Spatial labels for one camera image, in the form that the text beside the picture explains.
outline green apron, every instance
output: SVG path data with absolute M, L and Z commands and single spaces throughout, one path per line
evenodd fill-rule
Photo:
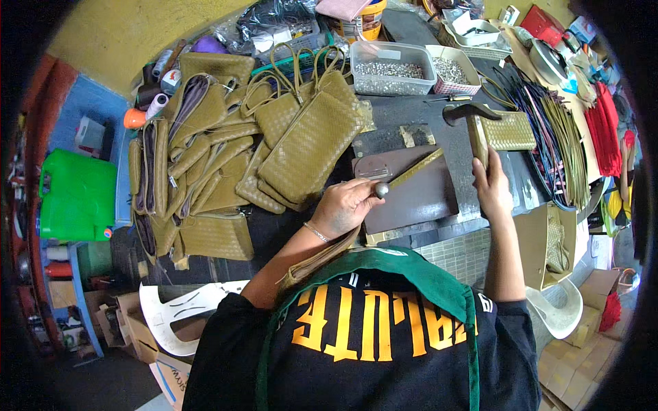
M 464 323 L 468 345 L 468 386 L 470 388 L 468 401 L 470 411 L 478 411 L 480 408 L 480 370 L 478 368 L 478 347 L 475 341 L 475 301 L 473 293 L 468 285 L 460 283 L 456 278 L 428 262 L 418 253 L 401 247 L 349 250 L 339 259 L 319 269 L 302 288 L 284 300 L 270 319 L 263 350 L 261 351 L 256 375 L 257 408 L 259 410 L 267 410 L 268 408 L 267 367 L 272 335 L 283 313 L 286 312 L 292 302 L 297 300 L 302 292 L 317 285 L 322 285 L 336 276 L 350 274 L 359 268 L 377 269 L 405 276 L 430 302 Z

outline brown cutting board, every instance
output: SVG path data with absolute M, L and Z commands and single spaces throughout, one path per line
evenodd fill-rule
M 435 145 L 423 145 L 355 158 L 352 169 L 356 177 L 361 177 L 386 168 L 392 175 L 378 180 L 389 183 L 437 148 Z M 392 189 L 385 198 L 386 204 L 375 207 L 366 216 L 366 233 L 380 233 L 459 213 L 445 156 L 432 161 Z

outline white plastic chair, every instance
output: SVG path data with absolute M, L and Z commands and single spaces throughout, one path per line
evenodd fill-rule
M 181 341 L 171 329 L 171 323 L 210 310 L 216 310 L 217 304 L 228 293 L 240 293 L 247 285 L 243 281 L 210 283 L 191 293 L 162 303 L 158 296 L 157 285 L 139 285 L 139 303 L 155 340 L 169 353 L 176 356 L 188 356 L 197 352 L 199 340 Z
M 526 287 L 526 298 L 530 306 L 534 308 L 537 315 L 542 319 L 550 333 L 557 339 L 564 339 L 576 328 L 582 315 L 582 295 L 576 286 L 568 278 L 557 284 L 567 294 L 567 303 L 562 308 L 555 308 L 546 301 L 541 292 L 534 288 Z

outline yellow wall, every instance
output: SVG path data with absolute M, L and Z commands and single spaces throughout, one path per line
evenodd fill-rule
M 48 53 L 129 100 L 142 66 L 180 36 L 252 0 L 82 0 Z
M 515 26 L 518 26 L 533 4 L 555 17 L 565 28 L 568 28 L 576 18 L 567 8 L 569 0 L 484 0 L 484 18 L 498 18 L 500 10 L 511 5 L 520 12 L 519 18 L 515 22 Z

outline silver bracelet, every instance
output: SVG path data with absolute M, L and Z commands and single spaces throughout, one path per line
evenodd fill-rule
M 317 236 L 318 236 L 322 241 L 324 241 L 325 243 L 328 243 L 329 241 L 331 241 L 329 238 L 323 236 L 318 230 L 314 229 L 314 228 L 312 227 L 312 225 L 310 225 L 308 222 L 304 222 L 304 226 L 305 226 L 306 228 L 308 228 L 309 230 L 313 231 L 313 233 L 314 233 L 315 235 L 317 235 Z

